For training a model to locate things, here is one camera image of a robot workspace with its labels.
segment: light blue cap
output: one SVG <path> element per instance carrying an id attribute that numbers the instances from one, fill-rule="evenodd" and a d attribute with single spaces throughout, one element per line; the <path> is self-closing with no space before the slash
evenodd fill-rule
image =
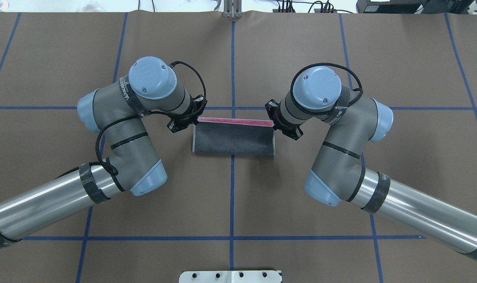
<path id="1" fill-rule="evenodd" d="M 167 172 L 161 163 L 161 159 L 149 169 L 149 171 L 135 184 L 130 192 L 134 196 L 139 197 L 152 190 L 155 190 L 159 186 L 163 185 L 167 181 Z"/>
<path id="2" fill-rule="evenodd" d="M 294 99 L 306 109 L 332 106 L 339 98 L 341 80 L 330 68 L 316 66 L 305 70 L 294 82 Z"/>
<path id="3" fill-rule="evenodd" d="M 147 99 L 168 97 L 177 86 L 175 72 L 156 57 L 142 57 L 130 67 L 128 81 L 134 92 Z"/>
<path id="4" fill-rule="evenodd" d="M 78 115 L 81 122 L 92 132 L 100 132 L 93 117 L 93 98 L 99 89 L 88 93 L 78 101 Z"/>
<path id="5" fill-rule="evenodd" d="M 308 195 L 328 206 L 337 206 L 341 199 L 312 170 L 305 182 Z"/>
<path id="6" fill-rule="evenodd" d="M 376 109 L 378 111 L 378 121 L 376 124 L 375 134 L 373 134 L 373 137 L 370 139 L 370 141 L 379 142 L 385 137 L 388 131 L 390 131 L 392 123 L 394 122 L 394 113 L 386 105 L 381 104 L 374 98 L 372 99 L 375 101 Z"/>

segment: white label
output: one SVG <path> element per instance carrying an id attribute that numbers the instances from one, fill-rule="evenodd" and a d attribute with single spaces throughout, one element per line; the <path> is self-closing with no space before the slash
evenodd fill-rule
<path id="1" fill-rule="evenodd" d="M 378 7 L 380 7 L 380 6 L 379 5 L 369 5 L 369 6 L 366 7 L 364 12 L 366 12 L 366 11 L 378 11 Z"/>

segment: metal bracket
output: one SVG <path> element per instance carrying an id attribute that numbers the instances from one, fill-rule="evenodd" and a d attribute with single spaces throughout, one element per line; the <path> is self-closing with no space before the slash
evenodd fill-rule
<path id="1" fill-rule="evenodd" d="M 242 0 L 223 0 L 225 18 L 242 18 Z"/>
<path id="2" fill-rule="evenodd" d="M 215 272 L 183 272 L 179 283 L 282 283 L 279 270 L 236 270 Z"/>

